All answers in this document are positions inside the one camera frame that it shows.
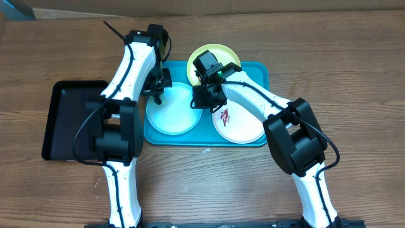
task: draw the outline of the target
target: cable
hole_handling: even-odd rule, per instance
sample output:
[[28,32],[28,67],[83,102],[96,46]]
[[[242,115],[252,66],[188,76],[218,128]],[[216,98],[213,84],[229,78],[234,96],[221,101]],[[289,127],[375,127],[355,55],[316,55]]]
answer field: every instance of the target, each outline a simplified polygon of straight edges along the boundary
[[[263,98],[265,98],[272,106],[278,108],[279,110],[282,110],[282,111],[286,112],[288,115],[290,115],[291,117],[293,117],[293,118],[295,118],[296,120],[298,120],[301,124],[304,124],[305,126],[311,128],[311,129],[313,129],[316,133],[318,133],[321,137],[323,137],[323,138],[329,143],[329,145],[333,148],[333,150],[334,150],[335,153],[336,153],[336,160],[335,160],[332,164],[327,165],[326,167],[321,168],[319,171],[317,171],[317,173],[316,173],[316,175],[315,175],[316,186],[317,186],[317,188],[318,188],[318,192],[319,192],[319,195],[320,195],[320,198],[321,198],[322,206],[323,206],[323,209],[325,210],[326,215],[327,215],[327,217],[328,217],[329,224],[332,226],[332,219],[330,218],[330,215],[329,215],[329,212],[328,212],[328,208],[327,208],[326,203],[325,203],[325,199],[323,199],[322,189],[321,189],[321,185],[320,185],[320,183],[319,183],[319,180],[320,180],[319,175],[320,175],[322,172],[324,172],[324,171],[326,171],[326,170],[328,170],[328,169],[330,169],[330,168],[333,168],[333,167],[336,166],[336,165],[338,164],[338,162],[340,161],[340,153],[339,153],[339,150],[337,149],[337,147],[336,147],[336,145],[333,143],[333,141],[330,140],[329,137],[326,136],[322,131],[318,130],[316,127],[312,126],[310,123],[306,122],[306,121],[303,120],[301,117],[298,117],[297,115],[293,114],[292,112],[287,111],[285,108],[283,108],[282,106],[280,106],[279,104],[277,104],[274,100],[270,99],[270,98],[269,98],[268,96],[266,96],[263,92],[261,92],[258,88],[254,87],[254,86],[251,85],[251,84],[248,84],[248,83],[246,83],[246,82],[224,81],[224,82],[220,82],[219,84],[211,84],[211,85],[209,85],[209,86],[206,86],[205,89],[208,90],[209,88],[212,88],[212,87],[214,87],[214,86],[220,86],[220,85],[222,85],[222,84],[237,84],[237,85],[242,85],[242,86],[249,87],[250,89],[252,89],[252,90],[254,90],[255,92],[257,92],[258,94],[260,94],[260,96],[262,96]],[[195,99],[195,97],[193,96],[192,101],[191,101],[191,104],[190,104],[190,107],[192,107],[192,108],[198,108],[198,106],[193,106],[193,105],[192,105],[192,102],[194,102],[194,99]]]
[[73,157],[76,159],[76,161],[84,164],[84,165],[96,165],[96,166],[104,166],[107,167],[111,170],[111,172],[113,173],[113,177],[114,177],[114,182],[115,182],[115,197],[116,197],[116,205],[117,205],[117,211],[118,214],[120,216],[120,222],[121,222],[121,227],[125,228],[124,226],[124,219],[122,216],[122,211],[121,211],[121,204],[120,204],[120,192],[119,192],[119,188],[118,188],[118,177],[117,177],[117,171],[115,171],[115,169],[111,166],[108,165],[107,163],[98,163],[98,162],[91,162],[91,161],[85,161],[82,160],[80,157],[78,157],[78,155],[76,154],[76,144],[77,144],[77,137],[78,135],[81,133],[81,131],[83,130],[83,128],[85,127],[85,125],[87,124],[87,122],[91,119],[91,117],[97,112],[99,111],[101,108],[104,107],[104,105],[106,105],[106,103],[108,101],[111,101],[111,99],[113,99],[113,97],[120,91],[122,84],[124,83],[125,79],[127,78],[127,75],[131,69],[132,66],[132,60],[134,59],[134,52],[132,51],[131,45],[125,42],[125,38],[123,35],[121,35],[121,33],[119,33],[117,30],[115,30],[111,25],[109,25],[107,22],[103,21],[104,24],[107,25],[107,27],[109,27],[118,37],[120,37],[126,46],[128,46],[128,49],[130,51],[130,61],[127,67],[127,70],[125,71],[120,83],[116,86],[115,90],[113,91],[113,93],[108,96],[108,98],[106,98],[83,122],[82,126],[79,128],[79,130],[76,133],[76,136],[73,140],[73,149],[72,149],[72,153],[73,153]]
[[169,51],[167,52],[166,56],[162,59],[162,63],[164,63],[170,56],[170,51],[171,51],[171,38],[170,37],[169,37],[169,42],[170,42]]

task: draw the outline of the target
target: blue tray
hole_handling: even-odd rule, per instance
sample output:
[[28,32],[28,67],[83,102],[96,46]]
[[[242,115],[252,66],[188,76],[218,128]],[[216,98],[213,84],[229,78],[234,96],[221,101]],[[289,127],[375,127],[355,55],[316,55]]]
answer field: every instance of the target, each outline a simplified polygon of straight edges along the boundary
[[[241,64],[243,71],[245,71],[255,83],[269,90],[268,71],[263,64],[251,61],[243,61]],[[191,86],[187,78],[186,66],[187,61],[167,61],[163,64],[163,67],[170,69],[171,80],[173,82],[183,82]],[[157,131],[152,127],[145,114],[144,135],[148,142],[155,145],[263,146],[267,142],[265,135],[247,144],[236,144],[222,138],[214,127],[212,113],[210,113],[209,110],[202,111],[201,119],[193,129],[176,136],[170,136]]]

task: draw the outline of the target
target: wooden table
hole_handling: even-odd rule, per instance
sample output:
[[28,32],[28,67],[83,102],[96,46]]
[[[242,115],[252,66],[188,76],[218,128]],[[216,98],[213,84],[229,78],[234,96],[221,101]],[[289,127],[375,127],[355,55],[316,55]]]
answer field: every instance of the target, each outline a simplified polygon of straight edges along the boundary
[[[405,227],[405,11],[116,18],[120,32],[163,24],[171,60],[207,43],[262,62],[271,90],[307,99],[341,152],[326,173],[339,215]],[[104,172],[44,161],[51,91],[59,80],[110,81],[123,44],[102,20],[7,22],[0,43],[0,227],[106,222]],[[142,109],[144,99],[140,100]],[[301,217],[290,176],[262,148],[146,144],[137,163],[145,221],[260,222]],[[326,151],[327,163],[335,155]]]

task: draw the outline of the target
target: yellow plate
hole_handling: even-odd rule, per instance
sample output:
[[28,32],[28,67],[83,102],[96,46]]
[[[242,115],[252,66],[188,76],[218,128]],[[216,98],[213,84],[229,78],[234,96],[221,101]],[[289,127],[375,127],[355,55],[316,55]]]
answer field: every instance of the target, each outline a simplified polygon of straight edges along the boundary
[[221,44],[207,44],[199,47],[191,54],[189,60],[187,61],[187,77],[189,78],[192,86],[201,85],[201,82],[198,80],[195,73],[196,68],[192,64],[192,62],[197,58],[199,54],[205,52],[206,50],[209,50],[211,53],[213,53],[218,62],[222,63],[224,66],[231,62],[240,66],[240,60],[238,56],[229,47]]

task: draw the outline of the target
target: black tray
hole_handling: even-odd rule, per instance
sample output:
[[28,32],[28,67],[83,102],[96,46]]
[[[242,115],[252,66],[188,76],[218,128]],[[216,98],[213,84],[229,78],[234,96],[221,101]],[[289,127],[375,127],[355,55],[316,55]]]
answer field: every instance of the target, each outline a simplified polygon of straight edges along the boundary
[[[73,138],[86,118],[85,102],[91,96],[99,96],[107,86],[104,80],[60,81],[54,85],[42,145],[43,159],[74,160]],[[96,158],[90,152],[86,128],[77,139],[76,152],[86,160]]]

